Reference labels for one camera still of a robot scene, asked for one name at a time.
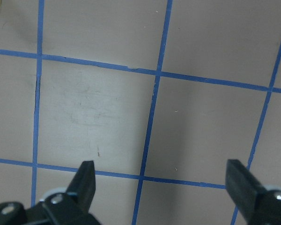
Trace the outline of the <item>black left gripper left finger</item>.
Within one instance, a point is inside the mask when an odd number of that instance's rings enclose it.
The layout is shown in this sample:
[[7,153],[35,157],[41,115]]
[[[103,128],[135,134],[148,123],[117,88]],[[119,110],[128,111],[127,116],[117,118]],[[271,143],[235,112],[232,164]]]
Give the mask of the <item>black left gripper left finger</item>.
[[99,225],[89,209],[96,192],[93,161],[84,161],[65,192],[49,195],[25,209],[20,202],[0,203],[0,225]]

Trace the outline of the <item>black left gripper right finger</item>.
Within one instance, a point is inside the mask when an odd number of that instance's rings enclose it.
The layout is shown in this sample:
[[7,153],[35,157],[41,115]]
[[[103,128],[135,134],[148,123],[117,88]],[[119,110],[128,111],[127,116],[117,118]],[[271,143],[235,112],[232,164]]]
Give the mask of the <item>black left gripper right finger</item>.
[[281,225],[281,188],[264,186],[237,159],[226,163],[225,186],[248,225]]

